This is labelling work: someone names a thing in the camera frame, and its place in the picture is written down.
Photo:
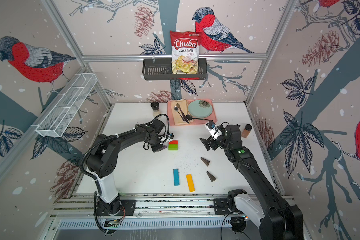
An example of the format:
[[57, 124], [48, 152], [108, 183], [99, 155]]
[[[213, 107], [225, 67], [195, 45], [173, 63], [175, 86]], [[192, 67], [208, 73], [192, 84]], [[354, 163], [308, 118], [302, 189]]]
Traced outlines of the brown triangle block upper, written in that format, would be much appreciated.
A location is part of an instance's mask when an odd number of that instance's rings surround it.
[[205, 159], [205, 158], [202, 158], [201, 157], [201, 161], [208, 167], [210, 165], [210, 161]]

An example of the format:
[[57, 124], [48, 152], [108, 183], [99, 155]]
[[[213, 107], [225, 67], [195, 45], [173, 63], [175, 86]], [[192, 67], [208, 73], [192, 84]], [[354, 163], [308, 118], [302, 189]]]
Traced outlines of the red rectangular block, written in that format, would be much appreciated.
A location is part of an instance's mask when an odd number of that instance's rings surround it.
[[170, 141], [169, 145], [178, 145], [178, 141], [176, 141], [176, 140]]

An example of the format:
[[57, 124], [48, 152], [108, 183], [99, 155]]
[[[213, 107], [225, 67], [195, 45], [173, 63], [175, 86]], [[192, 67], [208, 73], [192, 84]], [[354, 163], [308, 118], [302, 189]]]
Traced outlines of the brown triangle block lower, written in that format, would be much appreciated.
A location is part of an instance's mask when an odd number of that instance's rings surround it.
[[207, 171], [207, 175], [210, 179], [211, 182], [214, 182], [217, 178], [215, 176], [213, 176], [209, 171]]

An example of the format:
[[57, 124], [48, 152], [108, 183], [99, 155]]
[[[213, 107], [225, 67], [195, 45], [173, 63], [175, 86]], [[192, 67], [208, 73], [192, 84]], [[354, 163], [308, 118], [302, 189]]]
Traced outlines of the pink plastic tray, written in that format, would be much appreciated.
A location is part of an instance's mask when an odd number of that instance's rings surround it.
[[213, 102], [210, 99], [197, 99], [197, 100], [177, 100], [169, 101], [167, 103], [167, 112], [170, 119], [171, 126], [188, 125], [182, 119], [184, 115], [193, 117], [189, 120], [190, 125], [203, 125], [206, 121], [200, 119], [207, 119], [217, 122]]

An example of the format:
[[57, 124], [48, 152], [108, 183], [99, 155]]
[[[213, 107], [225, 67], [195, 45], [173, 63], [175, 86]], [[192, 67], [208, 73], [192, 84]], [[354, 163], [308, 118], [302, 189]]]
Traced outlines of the black long spoon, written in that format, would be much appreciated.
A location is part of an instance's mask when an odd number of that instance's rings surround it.
[[191, 121], [191, 120], [212, 121], [212, 120], [210, 120], [210, 119], [195, 118], [195, 117], [193, 117], [193, 116], [191, 116], [191, 115], [186, 115], [186, 118], [187, 118], [187, 120], [189, 120], [189, 121]]

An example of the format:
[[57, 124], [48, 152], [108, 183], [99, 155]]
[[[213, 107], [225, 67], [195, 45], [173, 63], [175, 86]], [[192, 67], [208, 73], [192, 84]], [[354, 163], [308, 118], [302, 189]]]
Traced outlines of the Chuba cassava chips bag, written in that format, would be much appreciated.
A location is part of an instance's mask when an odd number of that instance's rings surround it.
[[184, 73], [197, 73], [201, 33], [170, 31], [172, 68]]

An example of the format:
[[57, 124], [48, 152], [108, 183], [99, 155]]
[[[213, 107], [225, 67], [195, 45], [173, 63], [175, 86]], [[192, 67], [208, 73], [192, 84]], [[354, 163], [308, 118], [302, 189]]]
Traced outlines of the mint green flower plate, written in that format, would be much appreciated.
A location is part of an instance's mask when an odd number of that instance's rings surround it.
[[188, 104], [188, 112], [196, 118], [209, 117], [213, 112], [213, 106], [205, 100], [195, 100]]

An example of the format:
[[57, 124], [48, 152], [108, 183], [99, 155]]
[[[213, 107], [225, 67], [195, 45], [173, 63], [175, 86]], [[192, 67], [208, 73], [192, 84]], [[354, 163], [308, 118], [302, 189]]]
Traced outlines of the teal long block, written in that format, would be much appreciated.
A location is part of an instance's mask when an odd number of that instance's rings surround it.
[[174, 186], [180, 185], [179, 169], [173, 169]]

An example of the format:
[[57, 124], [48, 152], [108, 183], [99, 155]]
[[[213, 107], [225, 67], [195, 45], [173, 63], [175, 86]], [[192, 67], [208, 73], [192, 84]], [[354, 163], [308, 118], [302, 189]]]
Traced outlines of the glass salt grinder black cap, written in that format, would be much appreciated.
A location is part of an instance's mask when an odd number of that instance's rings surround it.
[[152, 108], [154, 118], [161, 114], [160, 104], [158, 102], [152, 102], [150, 106]]

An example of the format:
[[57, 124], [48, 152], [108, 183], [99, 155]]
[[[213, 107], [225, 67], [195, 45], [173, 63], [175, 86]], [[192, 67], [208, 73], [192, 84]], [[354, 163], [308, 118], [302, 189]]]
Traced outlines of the brown triangle block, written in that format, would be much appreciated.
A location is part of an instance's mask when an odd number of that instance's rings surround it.
[[207, 171], [207, 175], [210, 179], [211, 182], [214, 182], [217, 178], [215, 176], [213, 176], [209, 171]]
[[201, 157], [201, 161], [208, 167], [210, 165], [210, 161], [205, 159], [205, 158], [202, 158]]

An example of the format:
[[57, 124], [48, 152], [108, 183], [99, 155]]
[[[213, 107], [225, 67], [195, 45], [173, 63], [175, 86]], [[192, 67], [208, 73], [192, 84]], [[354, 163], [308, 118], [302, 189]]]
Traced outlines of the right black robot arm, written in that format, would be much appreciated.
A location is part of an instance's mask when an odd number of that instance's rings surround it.
[[206, 123], [210, 133], [201, 142], [207, 150], [224, 150], [226, 157], [244, 176], [258, 199], [253, 202], [246, 191], [229, 192], [227, 201], [233, 213], [242, 212], [258, 227], [263, 240], [302, 240], [304, 238], [303, 213], [291, 206], [272, 186], [261, 171], [255, 156], [243, 146], [239, 125]]

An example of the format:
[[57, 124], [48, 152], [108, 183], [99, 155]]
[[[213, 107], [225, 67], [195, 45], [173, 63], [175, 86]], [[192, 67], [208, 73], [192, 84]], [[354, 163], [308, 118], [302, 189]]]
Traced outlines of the iridescent butter knife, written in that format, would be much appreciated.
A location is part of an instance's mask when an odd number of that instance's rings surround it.
[[184, 114], [184, 112], [181, 109], [180, 104], [176, 104], [176, 106], [179, 108], [179, 112], [182, 114], [182, 116], [184, 117], [184, 119], [186, 120], [185, 122], [188, 124], [189, 120], [187, 120], [186, 115]]

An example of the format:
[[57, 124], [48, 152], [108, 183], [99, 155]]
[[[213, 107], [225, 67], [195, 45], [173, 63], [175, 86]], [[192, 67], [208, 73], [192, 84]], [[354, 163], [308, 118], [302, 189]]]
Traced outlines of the green rectangular block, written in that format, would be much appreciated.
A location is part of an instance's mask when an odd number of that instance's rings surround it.
[[168, 145], [168, 150], [169, 151], [177, 151], [178, 150], [178, 145], [170, 144], [170, 145]]

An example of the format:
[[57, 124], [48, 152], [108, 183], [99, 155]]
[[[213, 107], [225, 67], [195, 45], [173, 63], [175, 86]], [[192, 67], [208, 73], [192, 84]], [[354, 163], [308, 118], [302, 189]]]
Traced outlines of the brown spice bottle black cap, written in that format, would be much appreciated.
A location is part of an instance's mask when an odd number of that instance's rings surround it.
[[242, 138], [247, 138], [251, 133], [252, 129], [253, 129], [252, 125], [246, 124], [241, 134]]

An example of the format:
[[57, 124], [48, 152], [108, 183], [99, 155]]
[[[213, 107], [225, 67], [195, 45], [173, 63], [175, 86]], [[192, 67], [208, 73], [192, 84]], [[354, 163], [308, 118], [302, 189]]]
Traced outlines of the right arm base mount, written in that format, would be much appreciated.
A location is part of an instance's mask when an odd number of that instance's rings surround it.
[[228, 215], [228, 214], [238, 214], [234, 203], [234, 199], [231, 197], [216, 198], [213, 199], [212, 208], [214, 209], [215, 215]]

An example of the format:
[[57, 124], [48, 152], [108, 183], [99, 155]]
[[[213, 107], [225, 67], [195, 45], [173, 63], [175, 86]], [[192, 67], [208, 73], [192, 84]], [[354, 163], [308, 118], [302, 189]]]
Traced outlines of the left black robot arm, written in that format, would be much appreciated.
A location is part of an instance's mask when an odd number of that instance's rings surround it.
[[163, 150], [164, 143], [173, 138], [166, 114], [159, 114], [147, 123], [136, 124], [132, 130], [121, 134], [98, 135], [80, 160], [80, 171], [95, 181], [98, 190], [95, 196], [106, 204], [112, 204], [119, 197], [113, 174], [119, 153], [140, 142], [143, 143], [144, 150], [156, 153]]

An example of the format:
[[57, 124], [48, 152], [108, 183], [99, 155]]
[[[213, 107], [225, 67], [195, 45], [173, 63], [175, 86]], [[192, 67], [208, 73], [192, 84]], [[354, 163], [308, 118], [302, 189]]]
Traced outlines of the yellow long block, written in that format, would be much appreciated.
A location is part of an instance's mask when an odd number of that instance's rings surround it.
[[194, 192], [196, 189], [195, 189], [195, 185], [194, 185], [194, 182], [193, 182], [193, 177], [192, 177], [192, 175], [191, 175], [191, 174], [186, 175], [186, 179], [187, 179], [187, 184], [188, 184], [189, 192], [190, 192], [190, 193]]

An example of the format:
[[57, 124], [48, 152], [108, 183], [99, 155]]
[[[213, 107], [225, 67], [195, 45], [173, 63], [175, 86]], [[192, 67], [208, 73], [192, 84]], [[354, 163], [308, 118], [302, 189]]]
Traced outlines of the beige cloth napkin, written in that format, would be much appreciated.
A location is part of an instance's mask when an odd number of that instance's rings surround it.
[[168, 102], [168, 116], [171, 126], [189, 124], [191, 121], [187, 119], [188, 114], [188, 103], [186, 100]]

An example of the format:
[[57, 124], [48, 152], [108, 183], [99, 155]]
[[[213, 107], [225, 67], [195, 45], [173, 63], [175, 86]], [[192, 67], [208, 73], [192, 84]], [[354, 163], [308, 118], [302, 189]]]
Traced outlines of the silver teaspoon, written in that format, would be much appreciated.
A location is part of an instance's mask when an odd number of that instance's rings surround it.
[[182, 121], [185, 122], [186, 120], [184, 119], [184, 117], [182, 116], [182, 114], [179, 112], [179, 108], [177, 106], [174, 106], [174, 110], [179, 114], [179, 116], [181, 117]]

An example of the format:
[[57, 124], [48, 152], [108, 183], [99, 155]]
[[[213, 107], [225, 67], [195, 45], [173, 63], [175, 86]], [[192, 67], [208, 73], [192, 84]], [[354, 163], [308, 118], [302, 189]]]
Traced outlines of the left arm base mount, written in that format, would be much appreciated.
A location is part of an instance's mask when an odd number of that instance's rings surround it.
[[102, 199], [97, 199], [95, 213], [97, 217], [111, 216], [133, 216], [136, 200], [115, 199], [112, 203], [105, 203]]

